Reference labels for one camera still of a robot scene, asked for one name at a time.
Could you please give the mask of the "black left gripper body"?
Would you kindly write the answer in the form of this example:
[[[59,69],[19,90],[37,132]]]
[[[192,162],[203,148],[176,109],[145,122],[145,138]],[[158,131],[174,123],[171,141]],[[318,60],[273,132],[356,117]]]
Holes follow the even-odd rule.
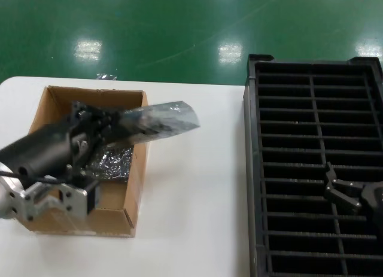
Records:
[[[99,123],[63,119],[7,145],[1,163],[27,176],[60,175],[66,166],[83,167],[99,142]]]

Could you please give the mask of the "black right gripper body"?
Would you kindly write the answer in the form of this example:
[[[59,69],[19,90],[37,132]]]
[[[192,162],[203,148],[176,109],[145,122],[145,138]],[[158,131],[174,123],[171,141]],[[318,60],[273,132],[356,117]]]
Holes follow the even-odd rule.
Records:
[[[361,201],[368,219],[377,229],[382,229],[382,183],[365,185],[361,192]]]

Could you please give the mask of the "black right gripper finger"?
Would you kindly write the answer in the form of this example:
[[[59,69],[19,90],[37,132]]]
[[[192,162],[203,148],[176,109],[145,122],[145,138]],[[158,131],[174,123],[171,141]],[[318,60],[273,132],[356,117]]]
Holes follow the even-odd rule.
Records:
[[[326,163],[326,182],[324,197],[329,202],[334,203],[349,214],[357,215],[361,212],[360,195],[364,188],[363,182],[339,179],[330,162]]]

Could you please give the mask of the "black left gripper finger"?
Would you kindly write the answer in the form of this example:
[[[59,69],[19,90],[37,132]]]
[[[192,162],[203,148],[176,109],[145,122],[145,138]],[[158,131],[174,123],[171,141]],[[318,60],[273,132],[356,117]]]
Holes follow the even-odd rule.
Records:
[[[127,137],[127,132],[118,123],[91,123],[89,141],[93,145],[109,144]]]
[[[105,108],[87,105],[80,101],[71,104],[71,121],[101,120],[108,117],[110,120],[118,120],[120,111],[115,108]]]

